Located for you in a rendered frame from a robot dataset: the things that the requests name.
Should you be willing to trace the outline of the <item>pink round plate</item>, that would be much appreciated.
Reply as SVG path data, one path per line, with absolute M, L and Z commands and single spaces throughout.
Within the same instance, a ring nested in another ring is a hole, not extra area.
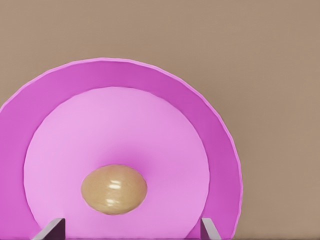
M 129 166 L 146 180 L 136 209 L 106 215 L 81 185 Z M 75 61 L 20 88 L 0 108 L 0 240 L 32 238 L 64 218 L 71 238 L 196 238 L 201 218 L 235 235 L 243 182 L 222 118 L 182 79 L 125 59 Z

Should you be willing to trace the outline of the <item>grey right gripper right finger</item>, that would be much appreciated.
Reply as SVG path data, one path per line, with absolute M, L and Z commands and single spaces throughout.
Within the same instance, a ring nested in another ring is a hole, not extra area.
M 201 240 L 221 240 L 211 218 L 201 218 Z

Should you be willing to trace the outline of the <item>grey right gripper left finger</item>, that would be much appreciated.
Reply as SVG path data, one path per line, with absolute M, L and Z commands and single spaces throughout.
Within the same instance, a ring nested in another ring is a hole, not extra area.
M 30 240 L 66 240 L 66 220 L 53 219 Z

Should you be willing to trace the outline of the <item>brown egg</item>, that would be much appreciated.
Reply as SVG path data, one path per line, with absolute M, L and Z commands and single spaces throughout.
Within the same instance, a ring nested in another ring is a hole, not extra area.
M 110 164 L 88 174 L 80 191 L 92 209 L 106 215 L 123 215 L 142 204 L 148 185 L 137 170 L 122 164 Z

